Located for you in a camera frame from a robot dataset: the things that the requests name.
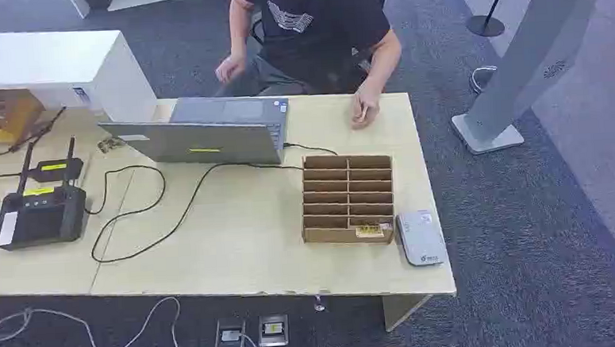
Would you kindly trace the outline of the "person's left hand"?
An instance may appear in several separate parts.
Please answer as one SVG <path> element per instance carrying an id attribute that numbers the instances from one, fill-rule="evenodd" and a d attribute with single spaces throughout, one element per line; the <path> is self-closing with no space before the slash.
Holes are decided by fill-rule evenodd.
<path id="1" fill-rule="evenodd" d="M 369 83 L 362 83 L 354 94 L 352 103 L 351 126 L 353 129 L 368 127 L 379 115 L 379 102 L 382 88 Z"/>

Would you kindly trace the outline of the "person's right hand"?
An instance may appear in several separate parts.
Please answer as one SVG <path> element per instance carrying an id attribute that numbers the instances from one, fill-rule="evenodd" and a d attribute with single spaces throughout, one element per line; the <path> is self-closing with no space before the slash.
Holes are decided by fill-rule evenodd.
<path id="1" fill-rule="evenodd" d="M 246 55 L 232 53 L 215 69 L 215 75 L 222 84 L 229 83 L 233 78 L 242 74 L 246 67 Z"/>

